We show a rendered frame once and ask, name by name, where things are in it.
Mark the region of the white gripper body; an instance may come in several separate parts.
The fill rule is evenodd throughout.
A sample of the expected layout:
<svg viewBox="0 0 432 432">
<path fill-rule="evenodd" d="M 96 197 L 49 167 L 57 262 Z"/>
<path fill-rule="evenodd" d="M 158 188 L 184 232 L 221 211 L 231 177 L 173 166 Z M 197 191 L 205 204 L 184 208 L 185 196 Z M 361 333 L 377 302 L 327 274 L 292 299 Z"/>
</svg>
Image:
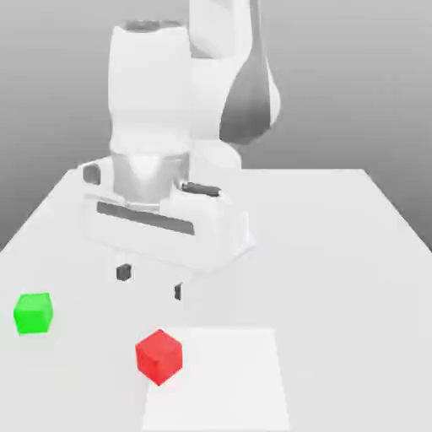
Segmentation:
<svg viewBox="0 0 432 432">
<path fill-rule="evenodd" d="M 86 193 L 83 223 L 89 238 L 104 245 L 200 272 L 224 267 L 255 245 L 248 212 L 226 196 L 173 191 L 152 213 Z"/>
</svg>

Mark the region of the small red cube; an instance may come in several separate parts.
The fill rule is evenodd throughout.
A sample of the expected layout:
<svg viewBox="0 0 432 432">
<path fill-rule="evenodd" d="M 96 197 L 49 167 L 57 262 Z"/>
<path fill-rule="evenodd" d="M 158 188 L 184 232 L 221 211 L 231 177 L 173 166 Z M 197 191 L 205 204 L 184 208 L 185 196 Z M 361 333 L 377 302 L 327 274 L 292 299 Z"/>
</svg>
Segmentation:
<svg viewBox="0 0 432 432">
<path fill-rule="evenodd" d="M 135 352 L 138 370 L 157 386 L 182 368 L 182 344 L 162 329 L 137 343 Z"/>
</svg>

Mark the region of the small green cube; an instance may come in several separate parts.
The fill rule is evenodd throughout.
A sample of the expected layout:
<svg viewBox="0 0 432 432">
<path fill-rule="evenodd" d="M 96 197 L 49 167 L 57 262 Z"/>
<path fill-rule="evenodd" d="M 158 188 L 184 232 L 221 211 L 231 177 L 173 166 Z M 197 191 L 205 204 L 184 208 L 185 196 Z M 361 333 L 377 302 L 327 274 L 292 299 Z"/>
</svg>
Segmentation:
<svg viewBox="0 0 432 432">
<path fill-rule="evenodd" d="M 19 335 L 48 332 L 53 317 L 49 293 L 22 294 L 13 308 Z"/>
</svg>

